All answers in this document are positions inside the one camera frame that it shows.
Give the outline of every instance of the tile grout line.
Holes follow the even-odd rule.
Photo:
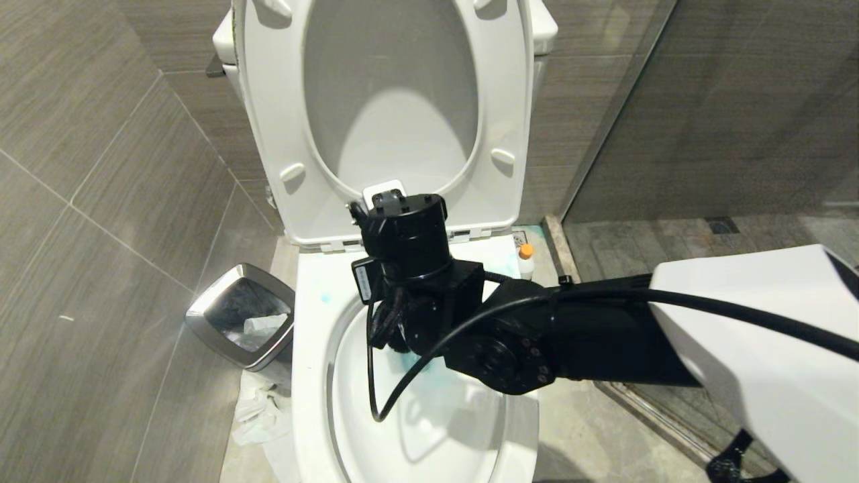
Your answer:
[[[20,272],[21,276],[12,285],[12,287],[9,288],[9,295],[10,296],[15,295],[17,293],[18,289],[21,287],[21,285],[24,284],[24,281],[27,278],[27,273],[30,271],[30,268],[33,266],[33,264],[36,263],[36,260],[39,258],[39,256],[42,255],[42,249],[45,248],[45,245],[48,243],[48,240],[51,238],[51,235],[53,235],[54,230],[57,228],[57,225],[59,225],[59,221],[61,219],[63,219],[63,215],[65,214],[65,212],[67,210],[69,210],[68,204],[66,204],[66,206],[64,206],[63,209],[59,211],[59,215],[57,215],[57,219],[54,220],[53,223],[51,223],[51,228],[47,230],[47,232],[45,233],[45,236],[42,238],[42,241],[40,241],[39,246],[36,248],[36,251],[33,252],[33,256],[30,257],[30,260],[27,261],[27,264],[21,270],[21,272]],[[6,305],[8,303],[10,303],[11,301],[12,301],[12,297],[10,297],[5,303],[0,304],[0,310],[4,309],[6,307]]]
[[[129,483],[134,481],[134,476],[137,474],[137,466],[140,464],[140,456],[143,455],[143,447],[146,444],[146,437],[149,435],[149,428],[152,426],[152,419],[155,418],[155,410],[158,408],[158,401],[161,400],[161,392],[164,389],[164,383],[167,382],[167,374],[170,372],[170,366],[173,365],[173,358],[176,355],[176,349],[179,347],[179,339],[185,332],[185,324],[180,324],[179,333],[176,334],[176,342],[173,344],[173,351],[170,352],[170,359],[167,360],[167,367],[164,368],[164,376],[161,377],[161,384],[158,386],[158,393],[155,395],[155,402],[152,403],[152,411],[149,412],[149,420],[146,421],[146,429],[143,430],[143,438],[140,440],[140,449],[137,450],[137,458],[134,459],[134,468],[131,469],[131,477]]]
[[[40,180],[40,179],[39,179],[35,174],[31,173],[27,168],[24,168],[24,167],[23,167],[23,166],[22,166],[22,165],[21,165],[21,164],[20,164],[20,163],[19,163],[19,162],[14,158],[14,157],[9,156],[9,153],[7,153],[6,151],[4,151],[3,149],[0,149],[0,154],[3,154],[3,155],[5,155],[6,157],[8,157],[8,158],[9,158],[9,160],[10,160],[10,161],[12,161],[12,162],[13,162],[13,163],[18,167],[18,168],[20,168],[21,170],[23,170],[23,171],[24,171],[24,173],[29,174],[29,175],[30,175],[30,177],[32,177],[34,180],[36,180],[36,182],[38,182],[38,183],[39,183],[40,185],[42,185],[45,189],[47,189],[49,192],[51,192],[51,194],[53,194],[54,196],[56,196],[57,198],[59,198],[59,199],[60,199],[60,201],[62,201],[63,203],[65,203],[66,208],[71,208],[72,210],[76,211],[76,212],[77,212],[77,213],[79,213],[82,217],[86,218],[86,220],[87,220],[87,221],[89,221],[90,223],[92,223],[93,225],[95,225],[96,227],[98,227],[101,231],[105,232],[108,236],[110,236],[111,238],[113,238],[116,242],[118,242],[118,243],[119,243],[120,245],[122,245],[123,247],[127,248],[130,252],[132,252],[132,253],[133,253],[133,254],[135,254],[136,256],[140,257],[140,259],[141,259],[141,260],[145,261],[147,264],[149,264],[150,266],[152,266],[153,268],[155,268],[155,269],[156,269],[158,272],[160,272],[162,275],[164,275],[165,277],[167,277],[167,278],[169,278],[169,279],[173,280],[175,283],[179,284],[182,288],[184,288],[185,290],[188,290],[188,291],[189,291],[189,292],[191,292],[192,294],[194,293],[194,290],[189,289],[189,288],[187,287],[187,285],[185,285],[185,284],[181,283],[181,282],[180,282],[179,280],[177,280],[173,275],[170,275],[169,273],[165,272],[163,269],[161,269],[161,267],[159,267],[158,265],[156,265],[155,263],[153,263],[152,261],[150,261],[148,258],[146,258],[146,257],[144,257],[143,255],[141,255],[137,250],[135,250],[134,248],[132,248],[131,246],[129,246],[129,245],[128,245],[127,243],[125,243],[124,241],[120,240],[116,235],[114,235],[113,233],[111,233],[110,231],[108,231],[105,227],[103,227],[103,226],[101,226],[99,223],[97,223],[94,219],[92,219],[91,217],[89,217],[89,215],[87,215],[86,213],[84,213],[83,211],[81,211],[78,207],[74,206],[74,205],[73,205],[72,203],[70,203],[68,200],[66,200],[65,198],[63,198],[62,196],[60,196],[60,194],[59,194],[59,193],[57,193],[56,191],[54,191],[54,190],[53,190],[53,188],[51,188],[50,186],[48,186],[47,184],[45,184],[45,182],[44,182],[44,181]]]
[[[191,118],[191,121],[193,121],[194,125],[197,127],[197,129],[200,131],[200,133],[203,134],[203,138],[205,138],[206,142],[209,143],[209,146],[212,148],[212,150],[215,151],[215,154],[217,155],[217,158],[221,161],[221,164],[227,169],[227,172],[229,173],[230,176],[233,177],[233,180],[239,184],[239,187],[245,193],[248,200],[250,200],[251,205],[253,205],[253,209],[257,211],[257,213],[263,218],[263,221],[265,221],[265,224],[269,225],[269,228],[271,228],[271,230],[277,236],[282,236],[282,234],[278,234],[277,229],[274,227],[274,225],[272,225],[271,222],[268,221],[268,218],[265,217],[262,210],[260,210],[260,208],[257,206],[257,204],[254,203],[253,199],[251,198],[251,195],[248,194],[245,187],[241,184],[241,181],[239,181],[238,176],[236,176],[235,173],[233,173],[233,170],[230,169],[227,162],[223,160],[223,156],[221,156],[221,153],[217,150],[217,148],[215,147],[215,144],[212,143],[212,140],[211,140],[211,138],[209,138],[209,135],[206,134],[205,131],[203,131],[203,127],[200,125],[200,123],[197,122],[197,119],[194,118],[193,114],[191,114],[191,110],[188,109],[188,106],[185,104],[185,102],[182,100],[182,98],[179,97],[179,94],[177,94],[174,89],[171,88],[171,90],[173,90],[173,95],[176,96],[176,99],[179,100],[179,104],[181,104],[182,108],[185,109],[185,112],[188,114],[188,117]]]
[[[212,243],[209,245],[209,252],[206,254],[206,261],[203,263],[203,270],[200,272],[200,276],[197,277],[197,289],[194,291],[195,294],[200,291],[200,282],[203,281],[203,276],[206,274],[206,269],[209,268],[209,261],[212,256],[212,252],[215,251],[215,244],[217,243],[217,237],[221,234],[221,227],[223,227],[223,221],[227,219],[227,212],[229,211],[230,204],[233,203],[233,196],[235,195],[235,185],[238,183],[233,183],[233,189],[229,192],[229,198],[227,198],[227,205],[223,208],[223,214],[221,215],[221,222],[217,224],[217,229],[215,230],[215,236],[212,237]]]
[[[75,192],[72,193],[71,198],[69,198],[69,204],[70,205],[73,205],[75,203],[75,198],[77,197],[77,194],[81,192],[84,185],[86,185],[87,181],[89,181],[89,178],[93,175],[93,173],[95,173],[95,170],[101,165],[101,161],[104,160],[107,152],[113,147],[113,143],[116,142],[116,140],[119,138],[119,135],[122,134],[122,131],[124,131],[125,127],[128,126],[128,123],[131,121],[131,118],[134,117],[134,114],[143,105],[143,101],[145,101],[146,98],[149,97],[149,94],[152,92],[152,89],[155,88],[156,84],[158,83],[159,79],[161,79],[162,75],[163,74],[159,71],[158,75],[155,76],[155,80],[152,82],[152,85],[149,86],[149,89],[146,89],[146,92],[143,94],[143,97],[140,98],[140,101],[137,101],[137,104],[134,106],[134,108],[131,110],[131,112],[128,114],[128,116],[125,118],[125,121],[123,121],[122,125],[119,127],[119,129],[116,131],[116,133],[113,134],[113,138],[111,138],[110,143],[107,143],[107,147],[105,147],[105,149],[101,152],[101,155],[98,157],[98,159],[95,160],[95,164],[89,170],[87,175],[83,178],[83,181],[81,181],[81,184],[78,185]]]
[[[244,185],[242,185],[241,182],[238,180],[236,180],[236,183],[238,183],[239,188],[242,190],[243,193],[245,193],[245,196],[247,196],[247,200],[251,202],[253,209],[256,210],[257,213],[263,218],[263,221],[265,222],[265,224],[269,225],[269,228],[271,228],[271,231],[274,232],[274,234],[277,236],[283,236],[283,233],[278,233],[277,228],[275,228],[274,225],[271,224],[270,221],[268,221],[268,218],[263,214],[262,210],[260,210],[260,208],[257,206],[256,202],[253,201],[253,198],[251,198],[251,193],[247,192]]]

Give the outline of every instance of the toilet tank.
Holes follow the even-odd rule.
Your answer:
[[[549,10],[545,7],[542,0],[528,0],[528,7],[531,12],[534,49],[533,90],[531,93],[531,109],[533,110],[537,95],[543,86],[545,70],[549,63],[547,56],[555,46],[557,23],[551,17]],[[221,21],[221,25],[218,26],[215,34],[212,35],[212,43],[215,45],[215,52],[217,52],[218,58],[221,59],[224,73],[227,75],[230,85],[233,86],[235,94],[241,99],[238,66],[235,64],[233,9],[227,12],[227,15]]]

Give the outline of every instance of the black cable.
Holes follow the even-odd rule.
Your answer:
[[[512,277],[508,277],[507,275],[502,275],[501,273],[495,272],[484,272],[484,280],[487,282],[495,282],[496,284],[501,284],[508,280],[512,280]]]
[[[512,302],[503,303],[492,309],[486,310],[478,315],[473,316],[467,321],[462,322],[449,333],[445,334],[429,351],[424,353],[418,361],[403,375],[397,383],[397,386],[388,396],[385,406],[381,413],[378,413],[375,404],[375,389],[370,377],[370,409],[373,413],[373,419],[382,421],[391,412],[394,403],[403,393],[405,388],[411,381],[426,367],[430,361],[442,353],[442,350],[451,340],[465,332],[471,326],[490,318],[492,316],[508,312],[512,309],[518,309],[527,305],[537,303],[546,303],[550,300],[550,295],[526,297]],[[821,328],[809,325],[805,322],[795,321],[788,317],[771,314],[763,310],[744,307],[735,303],[724,302],[706,297],[697,297],[686,294],[668,292],[664,290],[652,289],[630,289],[630,290],[571,290],[558,295],[558,298],[566,301],[577,300],[594,300],[594,299],[620,299],[638,302],[656,302],[667,303],[670,305],[678,305],[688,309],[700,310],[715,315],[723,315],[737,321],[744,321],[753,325],[768,328],[774,332],[782,333],[790,337],[806,341],[810,344],[817,345],[828,351],[836,352],[842,356],[859,362],[859,342],[848,339],[836,333],[831,333]],[[372,372],[372,355],[368,355],[369,371]]]
[[[373,288],[370,289],[370,303],[367,306],[367,385],[370,393],[370,412],[373,414],[373,419],[376,422],[380,423],[385,420],[387,413],[391,410],[388,409],[385,412],[384,416],[379,415],[379,407],[376,405],[375,401],[375,378],[373,372],[373,345],[370,344],[370,339],[372,339],[373,334],[373,306],[376,303],[376,294],[381,290],[381,275],[376,277],[375,282],[373,283]]]

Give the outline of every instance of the toilet lid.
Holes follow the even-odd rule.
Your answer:
[[[531,113],[527,4],[237,1],[241,90],[290,237],[359,240],[344,203],[390,180],[442,194],[450,231],[510,226]]]

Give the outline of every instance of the orange bottle cap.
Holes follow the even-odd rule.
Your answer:
[[[531,243],[522,243],[519,247],[519,258],[523,260],[528,260],[534,255],[534,247],[531,246]]]

